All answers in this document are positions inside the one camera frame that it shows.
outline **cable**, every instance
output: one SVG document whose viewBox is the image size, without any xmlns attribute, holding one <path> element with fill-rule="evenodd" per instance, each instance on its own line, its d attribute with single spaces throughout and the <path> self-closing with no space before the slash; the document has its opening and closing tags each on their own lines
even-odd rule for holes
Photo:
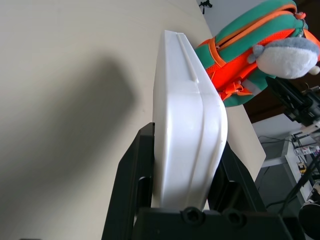
<svg viewBox="0 0 320 240">
<path fill-rule="evenodd" d="M 286 209 L 287 205 L 289 204 L 290 199 L 297 195 L 300 188 L 306 184 L 309 177 L 312 175 L 313 170 L 316 168 L 317 164 L 320 163 L 320 156 L 313 159 L 311 164 L 306 168 L 305 174 L 302 175 L 302 177 L 299 179 L 297 184 L 293 187 L 293 189 L 288 193 L 285 200 L 283 201 L 283 205 L 281 209 L 279 210 L 279 214 L 282 215 L 284 213 L 284 210 Z"/>
<path fill-rule="evenodd" d="M 263 137 L 263 138 L 267 138 L 267 139 L 272 139 L 272 140 L 278 140 L 279 142 L 280 142 L 280 141 L 288 141 L 288 142 L 291 142 L 291 143 L 292 143 L 291 140 L 288 140 L 288 139 L 285 139 L 285 138 L 280 139 L 280 138 L 275 138 L 275 137 L 270 137 L 270 136 L 265 136 L 265 135 L 259 136 L 258 139 L 260 139 L 260 138 L 262 138 L 262 137 Z"/>
<path fill-rule="evenodd" d="M 283 141 L 264 141 L 260 142 L 260 144 L 275 144 L 275 143 L 282 143 Z"/>
<path fill-rule="evenodd" d="M 295 200 L 296 197 L 297 197 L 297 195 L 293 196 L 293 197 L 289 200 L 288 204 L 291 203 L 293 200 Z M 271 207 L 271 206 L 273 206 L 273 205 L 282 204 L 282 203 L 284 203 L 284 202 L 285 202 L 285 200 L 271 202 L 271 203 L 269 203 L 268 205 L 266 205 L 265 208 L 267 209 L 267 208 L 269 208 L 269 207 Z"/>
<path fill-rule="evenodd" d="M 260 183 L 259 183 L 259 186 L 258 186 L 258 192 L 259 192 L 259 189 L 260 189 L 260 186 L 262 184 L 262 180 L 264 179 L 264 176 L 266 175 L 266 173 L 268 172 L 269 170 L 269 166 L 266 168 L 265 172 L 263 173 L 263 176 L 261 177 L 261 180 L 260 180 Z"/>
</svg>

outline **plush toy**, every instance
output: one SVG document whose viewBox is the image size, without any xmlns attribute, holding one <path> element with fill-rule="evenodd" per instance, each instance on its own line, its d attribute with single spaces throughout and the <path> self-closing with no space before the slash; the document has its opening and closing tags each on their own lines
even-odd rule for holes
<svg viewBox="0 0 320 240">
<path fill-rule="evenodd" d="M 307 73 L 317 75 L 320 49 L 304 37 L 275 40 L 266 46 L 253 46 L 247 61 L 254 63 L 264 73 L 283 79 L 297 79 Z"/>
</svg>

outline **black screw head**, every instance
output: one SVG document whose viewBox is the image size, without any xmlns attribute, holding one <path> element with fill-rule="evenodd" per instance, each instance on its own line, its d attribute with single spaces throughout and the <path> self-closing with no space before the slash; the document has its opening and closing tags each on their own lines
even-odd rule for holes
<svg viewBox="0 0 320 240">
<path fill-rule="evenodd" d="M 246 216 L 235 209 L 228 209 L 223 215 L 234 227 L 243 227 L 247 222 Z"/>
<path fill-rule="evenodd" d="M 187 207 L 181 212 L 181 215 L 185 223 L 193 226 L 201 225 L 205 220 L 205 214 L 193 206 Z"/>
</svg>

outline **orange backpack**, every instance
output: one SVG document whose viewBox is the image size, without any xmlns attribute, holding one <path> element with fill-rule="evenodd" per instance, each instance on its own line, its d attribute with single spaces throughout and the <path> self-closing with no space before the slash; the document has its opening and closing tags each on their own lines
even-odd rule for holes
<svg viewBox="0 0 320 240">
<path fill-rule="evenodd" d="M 297 37 L 303 31 L 320 47 L 307 30 L 304 17 L 304 13 L 297 13 L 294 1 L 268 0 L 195 49 L 226 107 L 244 104 L 267 87 L 266 77 L 276 77 L 260 71 L 255 62 L 248 63 L 254 45 Z"/>
</svg>

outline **white plastic container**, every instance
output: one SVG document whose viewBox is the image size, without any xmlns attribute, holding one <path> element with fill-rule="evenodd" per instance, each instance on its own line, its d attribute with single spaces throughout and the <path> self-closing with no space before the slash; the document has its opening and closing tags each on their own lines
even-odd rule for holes
<svg viewBox="0 0 320 240">
<path fill-rule="evenodd" d="M 161 37 L 153 87 L 154 206 L 203 209 L 227 140 L 227 113 L 183 33 Z"/>
</svg>

